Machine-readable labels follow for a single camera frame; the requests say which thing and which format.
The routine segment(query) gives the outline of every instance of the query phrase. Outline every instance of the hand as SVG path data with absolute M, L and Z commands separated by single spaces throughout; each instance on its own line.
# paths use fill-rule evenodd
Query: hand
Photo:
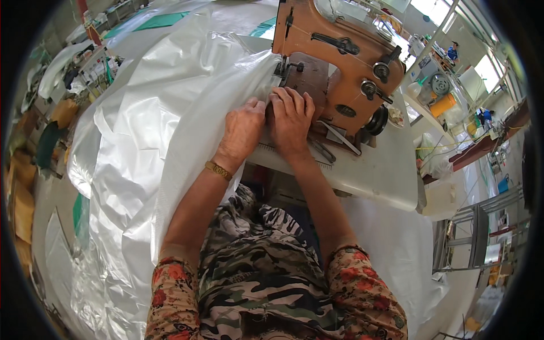
M 278 152 L 291 165 L 296 160 L 311 158 L 306 137 L 316 110 L 312 97 L 304 92 L 303 98 L 288 87 L 272 88 L 272 92 L 274 117 L 270 125 Z
M 227 113 L 225 134 L 212 161 L 231 174 L 253 152 L 261 138 L 265 104 L 255 97 L 245 105 Z

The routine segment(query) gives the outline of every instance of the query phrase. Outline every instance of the floral sleeve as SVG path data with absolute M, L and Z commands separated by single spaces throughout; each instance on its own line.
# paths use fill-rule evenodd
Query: floral sleeve
M 196 275 L 185 260 L 167 257 L 159 262 L 151 282 L 145 340 L 202 339 L 196 287 Z
M 338 248 L 327 270 L 330 293 L 345 310 L 345 340 L 405 340 L 406 314 L 358 245 Z

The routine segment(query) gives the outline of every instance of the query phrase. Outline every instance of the plastic bottle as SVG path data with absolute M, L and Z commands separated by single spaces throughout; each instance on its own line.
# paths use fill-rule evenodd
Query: plastic bottle
M 408 85 L 406 88 L 406 94 L 409 95 L 412 99 L 417 99 L 417 96 L 419 96 L 419 93 L 421 92 L 421 88 L 423 87 L 423 82 L 427 79 L 427 77 L 423 78 L 423 80 L 416 79 L 415 82 Z

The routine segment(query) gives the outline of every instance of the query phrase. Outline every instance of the blue bucket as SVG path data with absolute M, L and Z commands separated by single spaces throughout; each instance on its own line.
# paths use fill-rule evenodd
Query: blue bucket
M 506 174 L 506 176 L 504 176 L 504 178 L 499 182 L 499 184 L 497 185 L 499 188 L 499 194 L 502 194 L 503 192 L 508 190 L 509 180 L 510 178 L 508 177 L 508 174 Z

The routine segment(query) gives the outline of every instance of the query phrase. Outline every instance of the orange sewing machine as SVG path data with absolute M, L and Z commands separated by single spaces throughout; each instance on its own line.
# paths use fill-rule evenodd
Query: orange sewing machine
M 382 104 L 393 103 L 405 65 L 400 47 L 376 26 L 342 17 L 331 22 L 313 0 L 280 0 L 272 52 L 282 55 L 275 72 L 280 86 L 314 99 L 310 138 L 360 155 L 360 144 L 384 129 Z

